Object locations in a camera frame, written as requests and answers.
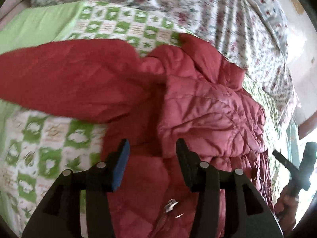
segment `human hand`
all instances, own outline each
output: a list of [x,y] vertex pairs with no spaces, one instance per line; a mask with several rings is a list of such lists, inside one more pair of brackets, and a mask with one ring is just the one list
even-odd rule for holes
[[288,186],[286,185],[278,198],[274,210],[275,214],[279,214],[285,211],[285,214],[279,220],[279,225],[284,233],[288,235],[293,230],[296,224],[296,212],[298,208],[298,197],[292,197],[289,195]]

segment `zipper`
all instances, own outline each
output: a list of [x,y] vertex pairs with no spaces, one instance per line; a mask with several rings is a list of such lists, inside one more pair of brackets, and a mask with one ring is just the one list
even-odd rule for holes
[[261,177],[261,171],[260,171],[260,174],[259,174],[259,176],[257,176],[257,174],[258,174],[258,172],[259,172],[259,167],[256,165],[256,167],[253,169],[253,176],[254,177],[252,177],[252,183],[253,183],[253,185],[256,185],[256,180],[259,180],[259,182],[260,182],[260,190],[259,190],[259,193],[260,193],[260,195],[262,196],[262,198],[265,200],[265,201],[267,201],[267,199],[266,199],[266,192],[265,192],[265,189],[264,189],[264,181],[263,181],[263,179],[262,179],[262,177]]
[[163,213],[160,217],[160,219],[158,220],[155,228],[153,229],[150,238],[155,238],[155,236],[164,228],[165,223],[169,217],[169,212],[171,212],[175,205],[177,205],[179,202],[176,201],[175,199],[171,199],[168,201],[167,205],[164,207]]

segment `zipper pull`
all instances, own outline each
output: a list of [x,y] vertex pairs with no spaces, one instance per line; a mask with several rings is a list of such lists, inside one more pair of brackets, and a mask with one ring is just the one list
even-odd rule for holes
[[171,199],[168,201],[168,204],[164,207],[165,213],[173,210],[174,206],[178,203],[175,199]]

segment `metal screw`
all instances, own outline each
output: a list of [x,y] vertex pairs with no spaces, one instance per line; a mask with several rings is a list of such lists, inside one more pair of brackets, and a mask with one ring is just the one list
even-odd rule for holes
[[106,167],[106,163],[105,163],[105,162],[99,162],[99,163],[97,164],[97,167],[98,167],[98,168],[105,168],[105,167]]
[[203,162],[200,162],[199,166],[200,166],[201,168],[208,168],[208,167],[209,167],[209,163],[203,161]]
[[72,173],[72,171],[70,171],[69,169],[66,169],[63,171],[63,176],[68,176]]
[[237,168],[237,169],[235,170],[235,173],[236,173],[237,175],[241,176],[241,175],[243,175],[243,170]]

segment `floral bedspread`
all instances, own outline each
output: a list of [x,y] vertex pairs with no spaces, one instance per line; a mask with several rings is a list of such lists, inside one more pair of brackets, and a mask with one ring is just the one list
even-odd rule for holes
[[[32,0],[47,6],[78,0]],[[278,119],[294,96],[293,83],[275,31],[287,28],[276,23],[268,29],[256,4],[265,4],[267,15],[276,12],[274,0],[102,0],[152,11],[167,17],[198,37],[209,41],[229,61],[247,70],[248,76],[273,99]]]

